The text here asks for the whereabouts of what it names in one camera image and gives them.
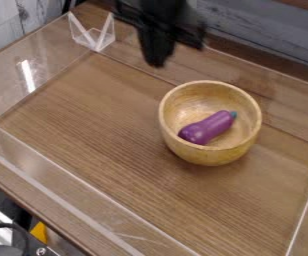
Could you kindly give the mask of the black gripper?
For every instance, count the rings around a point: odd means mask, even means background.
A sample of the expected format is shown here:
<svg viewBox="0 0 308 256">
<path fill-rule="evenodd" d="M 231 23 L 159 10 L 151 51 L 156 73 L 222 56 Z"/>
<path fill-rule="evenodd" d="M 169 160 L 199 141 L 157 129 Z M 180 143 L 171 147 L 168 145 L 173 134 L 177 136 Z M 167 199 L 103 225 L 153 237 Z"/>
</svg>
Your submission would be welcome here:
<svg viewBox="0 0 308 256">
<path fill-rule="evenodd" d="M 206 21 L 187 0 L 113 0 L 113 15 L 139 29 L 141 55 L 149 66 L 164 66 L 175 42 L 202 48 Z"/>
</svg>

